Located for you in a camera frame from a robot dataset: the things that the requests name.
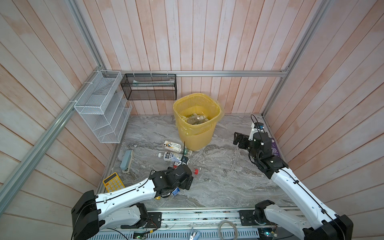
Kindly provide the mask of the red label clear bottle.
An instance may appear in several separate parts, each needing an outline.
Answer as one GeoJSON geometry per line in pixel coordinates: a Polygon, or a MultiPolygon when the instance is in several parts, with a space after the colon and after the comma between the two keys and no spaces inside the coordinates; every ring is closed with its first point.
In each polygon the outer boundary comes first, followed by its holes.
{"type": "Polygon", "coordinates": [[[178,170],[180,173],[187,173],[188,175],[198,175],[199,170],[190,168],[188,165],[181,163],[181,162],[175,162],[173,164],[173,169],[178,170]]]}

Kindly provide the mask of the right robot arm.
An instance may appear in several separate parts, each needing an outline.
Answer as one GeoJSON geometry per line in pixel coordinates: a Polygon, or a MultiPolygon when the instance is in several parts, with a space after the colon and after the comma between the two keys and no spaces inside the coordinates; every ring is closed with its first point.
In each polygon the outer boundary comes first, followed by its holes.
{"type": "Polygon", "coordinates": [[[354,224],[346,215],[338,215],[321,202],[293,173],[288,164],[272,153],[272,139],[265,132],[247,136],[234,133],[233,144],[248,151],[254,165],[277,184],[304,214],[299,218],[265,200],[255,205],[253,222],[277,224],[301,240],[350,240],[354,224]]]}

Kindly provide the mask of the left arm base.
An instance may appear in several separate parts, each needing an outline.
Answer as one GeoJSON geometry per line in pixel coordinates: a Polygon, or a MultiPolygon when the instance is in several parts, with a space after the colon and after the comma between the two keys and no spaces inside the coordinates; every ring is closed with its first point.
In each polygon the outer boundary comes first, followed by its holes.
{"type": "Polygon", "coordinates": [[[162,213],[161,212],[149,213],[145,205],[142,203],[137,203],[124,210],[128,213],[129,220],[133,219],[134,223],[131,224],[131,222],[129,222],[129,223],[123,224],[120,226],[121,229],[124,229],[124,230],[139,229],[139,228],[158,229],[161,227],[162,213]]]}

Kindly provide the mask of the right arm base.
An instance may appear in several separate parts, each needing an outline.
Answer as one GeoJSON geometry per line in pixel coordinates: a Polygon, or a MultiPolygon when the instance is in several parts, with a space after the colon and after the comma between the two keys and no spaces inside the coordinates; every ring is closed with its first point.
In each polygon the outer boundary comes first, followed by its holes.
{"type": "Polygon", "coordinates": [[[267,220],[264,210],[275,203],[270,200],[262,201],[255,205],[254,210],[240,210],[240,220],[242,226],[265,226],[270,225],[271,222],[267,220]]]}

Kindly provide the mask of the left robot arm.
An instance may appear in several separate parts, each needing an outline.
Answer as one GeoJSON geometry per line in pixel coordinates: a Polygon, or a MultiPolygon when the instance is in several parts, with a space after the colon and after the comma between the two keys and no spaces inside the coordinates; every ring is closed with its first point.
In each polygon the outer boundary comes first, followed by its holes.
{"type": "Polygon", "coordinates": [[[87,240],[100,230],[118,225],[139,228],[149,216],[143,201],[167,198],[176,189],[189,190],[193,182],[191,169],[181,164],[163,171],[151,171],[145,180],[106,194],[85,192],[72,208],[73,240],[87,240]]]}

